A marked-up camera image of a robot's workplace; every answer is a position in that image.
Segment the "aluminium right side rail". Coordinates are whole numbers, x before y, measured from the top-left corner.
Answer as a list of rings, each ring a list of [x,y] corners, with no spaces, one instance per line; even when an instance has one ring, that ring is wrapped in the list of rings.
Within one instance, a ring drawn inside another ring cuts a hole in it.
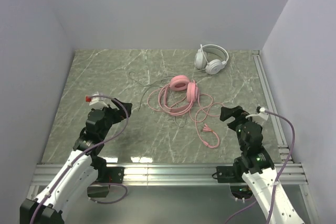
[[[261,61],[260,50],[253,50],[252,51],[252,57],[253,57],[253,60],[255,62],[255,65],[256,65],[256,69],[257,69],[257,72],[258,72],[258,76],[259,76],[259,79],[260,79],[262,90],[263,90],[264,95],[265,95],[266,104],[267,104],[266,108],[268,108],[273,113],[278,113],[277,109],[276,109],[276,106],[275,106],[275,103],[274,103],[274,99],[272,97],[272,93],[271,93],[270,86],[269,86],[269,83],[268,83],[268,80],[267,80],[267,77],[266,77],[266,73],[265,73],[265,70],[264,70],[264,67],[263,67],[263,64],[262,64],[262,61]],[[276,140],[277,140],[278,145],[280,147],[288,147],[288,144],[287,144],[287,141],[286,141],[286,138],[285,138],[285,135],[284,135],[284,131],[283,131],[282,126],[281,126],[280,118],[271,115],[270,120],[271,120],[272,125],[273,125],[273,129],[274,129],[274,132],[275,132],[275,136],[276,136]]]

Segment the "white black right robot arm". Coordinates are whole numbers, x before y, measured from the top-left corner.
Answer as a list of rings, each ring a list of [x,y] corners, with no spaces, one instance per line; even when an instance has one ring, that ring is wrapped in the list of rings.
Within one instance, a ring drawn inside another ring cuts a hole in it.
[[[227,126],[237,135],[241,155],[234,160],[232,166],[218,166],[212,177],[218,183],[245,182],[251,189],[267,223],[303,223],[280,182],[280,176],[291,154],[288,154],[281,169],[276,170],[262,144],[261,122],[267,120],[269,115],[277,114],[260,106],[255,114],[248,113],[240,106],[221,108],[219,117],[221,121],[233,118]]]

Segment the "aluminium front rail frame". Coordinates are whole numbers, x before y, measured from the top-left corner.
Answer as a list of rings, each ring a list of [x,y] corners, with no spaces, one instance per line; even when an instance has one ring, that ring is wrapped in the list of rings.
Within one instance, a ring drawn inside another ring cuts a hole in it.
[[[217,166],[224,164],[107,164],[124,167],[123,184],[127,186],[210,186],[218,184],[212,178]],[[47,186],[61,169],[62,164],[37,165],[31,186]],[[283,185],[305,185],[308,180],[301,164],[287,164],[280,181]]]

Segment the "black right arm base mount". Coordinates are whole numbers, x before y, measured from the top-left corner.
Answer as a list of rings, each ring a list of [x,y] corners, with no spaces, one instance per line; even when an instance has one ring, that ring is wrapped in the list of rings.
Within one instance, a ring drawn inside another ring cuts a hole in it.
[[[239,177],[240,171],[235,166],[217,166],[216,172],[212,174],[212,178],[218,183],[229,184],[230,193],[236,201],[245,202],[252,199],[253,192],[247,186],[243,179]]]

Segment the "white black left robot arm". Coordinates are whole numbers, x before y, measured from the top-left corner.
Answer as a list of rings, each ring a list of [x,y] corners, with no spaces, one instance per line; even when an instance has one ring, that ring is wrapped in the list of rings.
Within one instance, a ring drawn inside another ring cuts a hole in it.
[[[107,161],[99,157],[109,130],[123,120],[129,120],[132,103],[107,96],[86,97],[91,106],[86,124],[67,158],[66,163],[47,187],[34,199],[25,199],[19,208],[20,223],[65,223],[73,204],[92,184],[110,185]]]

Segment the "white headphones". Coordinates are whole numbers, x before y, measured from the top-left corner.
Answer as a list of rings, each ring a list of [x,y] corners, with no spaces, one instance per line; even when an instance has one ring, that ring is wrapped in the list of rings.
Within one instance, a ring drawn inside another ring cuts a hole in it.
[[[229,53],[223,47],[214,44],[200,44],[194,58],[194,66],[209,75],[215,75],[226,67],[228,60]]]

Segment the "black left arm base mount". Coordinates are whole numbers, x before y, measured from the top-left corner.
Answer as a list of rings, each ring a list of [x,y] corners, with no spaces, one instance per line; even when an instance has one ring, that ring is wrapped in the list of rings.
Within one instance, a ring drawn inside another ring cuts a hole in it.
[[[107,166],[99,172],[98,178],[87,188],[91,198],[106,198],[112,189],[111,184],[122,184],[125,168],[122,166]]]

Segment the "pink headphones with cable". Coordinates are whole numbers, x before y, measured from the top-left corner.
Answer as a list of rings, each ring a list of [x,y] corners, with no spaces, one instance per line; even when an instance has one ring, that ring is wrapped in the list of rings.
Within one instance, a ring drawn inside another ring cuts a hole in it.
[[[169,83],[148,95],[146,104],[152,111],[174,119],[188,115],[200,141],[210,149],[219,147],[221,138],[205,121],[219,117],[219,113],[214,114],[211,110],[222,103],[215,102],[207,93],[201,93],[196,80],[185,75],[173,76]]]

